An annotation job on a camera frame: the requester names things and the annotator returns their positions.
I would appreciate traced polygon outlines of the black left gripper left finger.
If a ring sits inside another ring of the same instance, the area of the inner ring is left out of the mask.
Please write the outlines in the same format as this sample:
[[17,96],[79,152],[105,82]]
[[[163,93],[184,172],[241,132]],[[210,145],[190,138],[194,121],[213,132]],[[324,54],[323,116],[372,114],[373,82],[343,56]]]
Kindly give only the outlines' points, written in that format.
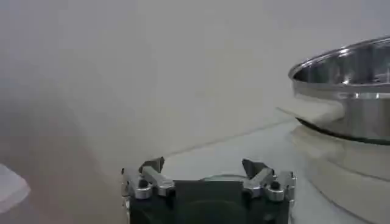
[[154,194],[168,197],[176,188],[174,180],[161,174],[165,163],[164,157],[147,160],[138,169],[121,169],[121,196],[147,200]]

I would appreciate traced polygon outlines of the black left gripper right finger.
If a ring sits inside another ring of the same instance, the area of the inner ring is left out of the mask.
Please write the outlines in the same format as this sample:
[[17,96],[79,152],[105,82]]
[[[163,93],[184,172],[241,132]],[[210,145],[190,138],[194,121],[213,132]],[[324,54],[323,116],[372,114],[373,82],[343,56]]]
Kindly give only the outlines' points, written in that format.
[[265,163],[242,160],[247,178],[243,181],[243,191],[248,192],[251,198],[265,197],[276,203],[296,200],[296,176],[291,171],[276,173]]

